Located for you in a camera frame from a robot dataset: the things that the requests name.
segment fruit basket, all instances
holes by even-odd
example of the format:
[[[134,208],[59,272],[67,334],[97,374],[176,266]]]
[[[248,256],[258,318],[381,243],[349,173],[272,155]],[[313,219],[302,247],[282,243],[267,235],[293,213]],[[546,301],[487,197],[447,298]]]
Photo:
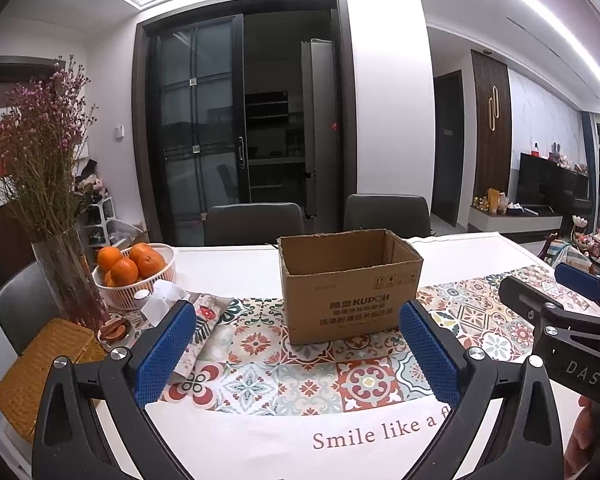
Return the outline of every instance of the fruit basket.
[[[154,283],[157,280],[167,280],[168,282],[176,281],[176,249],[166,244],[148,244],[152,249],[162,255],[166,262],[166,267],[163,270],[154,274],[153,276],[141,280],[136,283],[132,283],[127,286],[106,286],[104,284],[105,272],[100,266],[97,266],[93,271],[93,279],[96,282],[96,286],[100,291],[100,295],[104,300],[105,304],[114,310],[129,311],[136,310],[134,304],[134,294],[143,288],[147,288],[150,291],[154,291]],[[131,248],[124,249],[122,251],[123,256],[127,256]]]

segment gray chair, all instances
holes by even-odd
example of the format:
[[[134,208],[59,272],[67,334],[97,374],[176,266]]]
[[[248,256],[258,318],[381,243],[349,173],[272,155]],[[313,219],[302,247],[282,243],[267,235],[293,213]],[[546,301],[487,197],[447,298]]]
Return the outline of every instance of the gray chair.
[[[302,210],[291,202],[217,205],[204,226],[206,246],[275,244],[304,234]]]
[[[344,230],[355,229],[389,229],[400,238],[430,236],[427,201],[415,195],[350,195],[344,209]]]
[[[55,317],[60,311],[37,262],[0,287],[0,327],[18,355]]]

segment yellow woven box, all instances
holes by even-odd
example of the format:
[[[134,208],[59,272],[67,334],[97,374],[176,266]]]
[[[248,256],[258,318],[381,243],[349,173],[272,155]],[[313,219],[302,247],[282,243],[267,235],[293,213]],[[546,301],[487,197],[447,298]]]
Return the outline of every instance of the yellow woven box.
[[[66,355],[74,363],[104,359],[105,353],[91,330],[52,319],[0,381],[0,410],[25,440],[33,443],[38,407],[53,360]]]

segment dried flower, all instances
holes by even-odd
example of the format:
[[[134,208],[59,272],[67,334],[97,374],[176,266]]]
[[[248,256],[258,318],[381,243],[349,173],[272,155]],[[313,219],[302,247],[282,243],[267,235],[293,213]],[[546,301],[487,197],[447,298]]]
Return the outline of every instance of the dried flower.
[[[74,168],[95,122],[95,106],[80,95],[89,79],[74,57],[46,81],[17,85],[7,94],[0,119],[0,195],[32,242],[47,240],[75,224],[81,196]]]

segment refrigerator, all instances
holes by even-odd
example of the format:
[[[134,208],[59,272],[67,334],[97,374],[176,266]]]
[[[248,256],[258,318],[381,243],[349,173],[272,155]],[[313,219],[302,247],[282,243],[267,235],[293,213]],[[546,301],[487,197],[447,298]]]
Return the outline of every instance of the refrigerator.
[[[338,232],[342,176],[333,44],[302,42],[301,63],[308,229]]]

